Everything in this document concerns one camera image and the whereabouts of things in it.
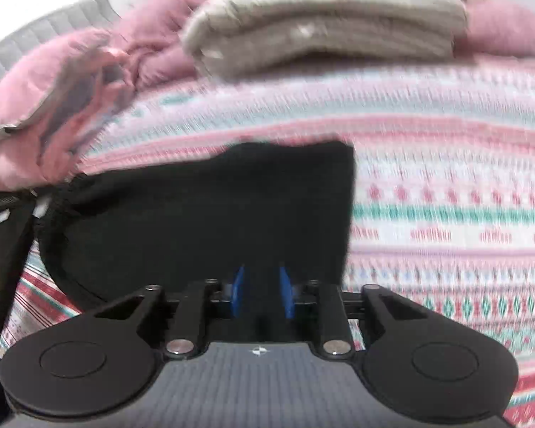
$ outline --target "logo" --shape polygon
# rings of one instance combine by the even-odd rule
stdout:
[[[254,356],[261,357],[269,351],[263,346],[256,346],[254,349],[251,350],[251,352],[254,354]]]

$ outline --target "black cloth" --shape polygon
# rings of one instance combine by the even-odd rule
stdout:
[[[34,207],[35,201],[30,200],[18,204],[0,223],[0,333],[34,241]]]
[[[353,149],[338,141],[79,175],[40,221],[41,257],[84,310],[148,284],[232,281],[242,265],[254,297],[242,307],[270,307],[281,265],[293,283],[341,283],[353,177]]]

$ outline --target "stack of folded clothes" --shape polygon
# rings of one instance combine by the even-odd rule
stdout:
[[[233,75],[311,52],[452,58],[466,28],[461,0],[208,0],[182,41],[203,70]]]

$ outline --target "fair isle pattern fabric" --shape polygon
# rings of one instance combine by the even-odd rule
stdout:
[[[202,159],[244,139],[328,138],[353,144],[357,159],[344,289],[384,285],[506,345],[520,366],[506,417],[535,428],[535,68],[372,67],[190,82],[116,116],[78,171]],[[3,343],[76,313],[34,247]]]

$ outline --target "pink blanket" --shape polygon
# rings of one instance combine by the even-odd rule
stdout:
[[[165,82],[196,77],[178,34],[192,12],[206,0],[148,0],[115,27],[111,44],[130,55],[127,62],[138,91]]]
[[[194,61],[183,53],[178,33],[204,1],[148,0],[119,21],[108,42],[110,50],[122,54],[117,81],[96,65],[78,72],[39,121],[2,140],[0,190],[58,183],[72,172],[83,145],[131,102],[134,90],[195,78]],[[18,77],[33,74],[22,70]],[[7,98],[19,97],[19,88],[6,90]]]

